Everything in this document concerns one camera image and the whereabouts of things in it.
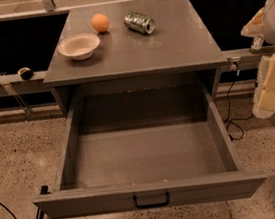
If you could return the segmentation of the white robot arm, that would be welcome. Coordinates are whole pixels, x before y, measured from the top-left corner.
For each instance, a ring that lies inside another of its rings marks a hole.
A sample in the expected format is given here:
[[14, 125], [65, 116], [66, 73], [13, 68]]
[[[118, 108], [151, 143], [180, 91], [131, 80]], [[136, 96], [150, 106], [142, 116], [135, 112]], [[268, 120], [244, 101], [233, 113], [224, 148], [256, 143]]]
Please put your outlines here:
[[[275, 46], [275, 0], [265, 2], [240, 31], [241, 35], [253, 38], [253, 50], [258, 47], [258, 40]], [[253, 114], [259, 119], [268, 119], [275, 114], [275, 53], [271, 57], [262, 56], [256, 79]]]

